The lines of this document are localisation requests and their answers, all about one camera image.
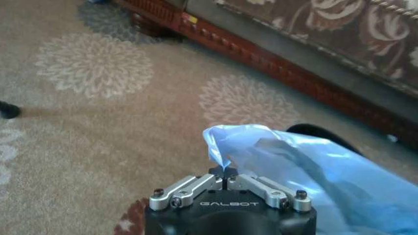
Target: plastic bag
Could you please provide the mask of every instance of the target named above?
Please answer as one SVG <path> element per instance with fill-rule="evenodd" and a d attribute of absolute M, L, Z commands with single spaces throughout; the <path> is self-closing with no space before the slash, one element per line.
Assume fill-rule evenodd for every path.
<path fill-rule="evenodd" d="M 203 136 L 221 166 L 308 191 L 317 234 L 418 235 L 418 187 L 332 141 L 257 124 Z"/>

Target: screw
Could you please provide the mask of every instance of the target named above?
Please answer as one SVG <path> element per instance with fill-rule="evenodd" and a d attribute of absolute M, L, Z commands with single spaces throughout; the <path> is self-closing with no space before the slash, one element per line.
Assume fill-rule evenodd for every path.
<path fill-rule="evenodd" d="M 290 203 L 288 200 L 281 202 L 281 209 L 288 209 L 289 206 L 290 206 Z"/>
<path fill-rule="evenodd" d="M 179 207 L 182 206 L 182 200 L 181 200 L 178 197 L 175 197 L 175 198 L 173 199 L 173 201 L 171 201 L 171 206 L 173 206 L 174 208 L 179 208 Z"/>
<path fill-rule="evenodd" d="M 305 190 L 298 190 L 297 191 L 297 199 L 306 199 L 308 198 L 308 192 Z"/>
<path fill-rule="evenodd" d="M 165 189 L 157 188 L 157 189 L 154 190 L 154 196 L 155 196 L 155 197 L 161 197 L 161 196 L 163 196 L 163 194 L 165 194 Z"/>

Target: sticker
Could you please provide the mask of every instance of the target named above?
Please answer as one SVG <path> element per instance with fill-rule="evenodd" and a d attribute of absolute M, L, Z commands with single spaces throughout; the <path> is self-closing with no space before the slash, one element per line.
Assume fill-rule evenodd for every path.
<path fill-rule="evenodd" d="M 191 15 L 189 15 L 187 13 L 183 13 L 183 19 L 189 20 L 194 24 L 198 22 L 198 18 L 191 16 Z"/>

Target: beige carpet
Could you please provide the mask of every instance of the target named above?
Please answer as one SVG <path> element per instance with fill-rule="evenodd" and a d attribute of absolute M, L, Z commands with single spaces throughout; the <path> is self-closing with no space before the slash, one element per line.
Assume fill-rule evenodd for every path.
<path fill-rule="evenodd" d="M 215 123 L 325 126 L 418 183 L 417 155 L 199 45 L 82 0 L 0 1 L 0 234 L 133 234 L 137 199 L 209 161 Z"/>

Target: carpet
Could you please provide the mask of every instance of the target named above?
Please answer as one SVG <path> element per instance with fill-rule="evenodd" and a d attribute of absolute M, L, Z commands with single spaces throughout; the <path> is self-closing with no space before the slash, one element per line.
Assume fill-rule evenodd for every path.
<path fill-rule="evenodd" d="M 135 234 L 154 188 L 214 166 L 202 131 L 309 122 L 418 183 L 417 153 L 191 41 L 83 0 L 0 1 L 0 234 Z"/>

